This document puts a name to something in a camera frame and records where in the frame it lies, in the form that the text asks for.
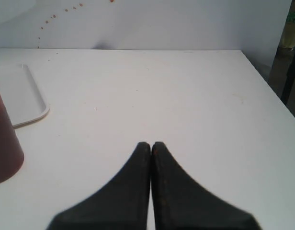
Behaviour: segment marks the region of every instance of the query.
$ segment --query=white table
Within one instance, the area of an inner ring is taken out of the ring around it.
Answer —
[[[45,229],[107,183],[139,141],[164,141],[264,230],[295,230],[295,119],[240,51],[0,49],[0,65],[17,63],[51,110],[16,130],[25,161],[0,184],[0,230]]]

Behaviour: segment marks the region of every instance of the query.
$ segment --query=red cup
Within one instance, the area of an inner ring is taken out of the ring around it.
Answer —
[[[0,183],[21,168],[24,154],[0,96]]]

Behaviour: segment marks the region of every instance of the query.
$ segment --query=white tray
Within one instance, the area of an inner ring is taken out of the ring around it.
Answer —
[[[49,111],[27,65],[0,67],[0,94],[14,127],[37,121]]]

